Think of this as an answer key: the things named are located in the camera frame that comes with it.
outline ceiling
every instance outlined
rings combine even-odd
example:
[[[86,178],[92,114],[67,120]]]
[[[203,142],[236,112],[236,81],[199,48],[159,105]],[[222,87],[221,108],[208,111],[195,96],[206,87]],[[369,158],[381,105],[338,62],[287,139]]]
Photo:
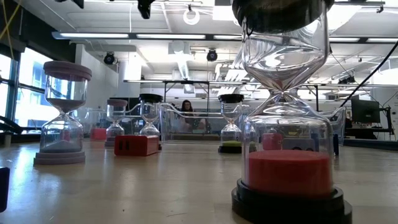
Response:
[[[156,32],[194,34],[239,34],[241,28],[233,21],[214,21],[211,12],[214,0],[193,1],[193,9],[201,10],[200,20],[191,26],[183,20],[187,9],[184,3],[179,6],[152,4],[151,17],[141,18],[136,4],[104,3],[104,0],[86,0],[85,8],[80,9],[71,1],[29,0],[22,5],[61,32]],[[344,37],[398,37],[398,7],[385,7],[384,12],[376,13],[378,7],[363,7],[346,24],[338,28],[333,36]],[[90,46],[98,55],[104,45],[135,45],[153,68],[154,73],[171,73],[177,63],[167,60],[170,41],[159,40],[96,40]],[[216,64],[207,62],[208,49],[216,49],[219,61],[233,61],[239,52],[239,42],[189,41],[194,61],[188,62],[190,70],[214,71]],[[390,51],[392,44],[332,44],[331,49],[344,69],[354,69],[357,82],[370,74]],[[327,83],[331,77],[344,72],[337,61],[330,57],[326,64],[314,73],[311,82]]]

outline table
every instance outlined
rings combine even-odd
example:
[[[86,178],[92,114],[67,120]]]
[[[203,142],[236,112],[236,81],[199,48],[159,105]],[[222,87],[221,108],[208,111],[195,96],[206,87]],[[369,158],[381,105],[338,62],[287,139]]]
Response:
[[[11,168],[2,224],[247,223],[231,210],[240,155],[216,144],[166,144],[149,157],[115,157],[85,142],[86,163],[33,166],[38,144],[0,149]],[[354,207],[354,223],[398,223],[398,154],[342,147],[335,184]]]
[[[377,139],[373,133],[389,133],[391,131],[384,128],[346,128],[345,136],[355,136],[357,139]]]

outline sand timer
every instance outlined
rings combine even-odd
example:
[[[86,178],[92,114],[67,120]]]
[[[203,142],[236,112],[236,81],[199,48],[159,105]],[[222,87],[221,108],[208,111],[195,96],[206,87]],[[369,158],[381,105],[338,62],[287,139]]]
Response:
[[[139,100],[141,102],[139,113],[141,118],[146,122],[139,134],[160,136],[160,132],[154,126],[154,122],[159,118],[160,103],[163,97],[156,94],[143,93],[139,95]]]
[[[91,70],[70,62],[46,62],[45,99],[60,114],[45,123],[40,137],[40,152],[35,164],[71,164],[85,161],[83,126],[69,115],[86,103],[87,82]]]
[[[124,135],[124,129],[119,122],[126,114],[126,100],[110,99],[108,104],[107,117],[112,122],[111,126],[106,129],[105,147],[113,147],[116,136]]]
[[[244,122],[242,179],[233,210],[254,223],[351,223],[333,186],[330,122],[296,91],[329,54],[329,0],[234,0],[245,70],[270,97]]]
[[[218,97],[221,102],[221,114],[228,124],[221,130],[221,146],[218,152],[242,153],[242,132],[234,123],[242,113],[243,95],[224,94]]]

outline red device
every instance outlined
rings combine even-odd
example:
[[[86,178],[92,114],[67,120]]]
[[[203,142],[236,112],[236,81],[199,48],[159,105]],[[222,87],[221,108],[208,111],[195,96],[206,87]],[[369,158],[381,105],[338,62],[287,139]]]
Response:
[[[263,150],[282,150],[283,136],[279,133],[265,133],[262,135]]]
[[[149,156],[158,152],[158,136],[116,136],[114,154],[117,156]]]
[[[90,131],[90,140],[92,141],[104,141],[106,139],[105,128],[93,128]]]

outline pink cap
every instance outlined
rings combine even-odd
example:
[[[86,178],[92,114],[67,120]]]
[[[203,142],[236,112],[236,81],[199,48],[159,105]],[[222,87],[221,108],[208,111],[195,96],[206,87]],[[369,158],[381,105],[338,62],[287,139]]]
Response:
[[[110,106],[127,106],[126,100],[109,99],[106,103]]]
[[[74,82],[90,81],[92,76],[89,68],[71,62],[45,62],[43,69],[51,77]]]

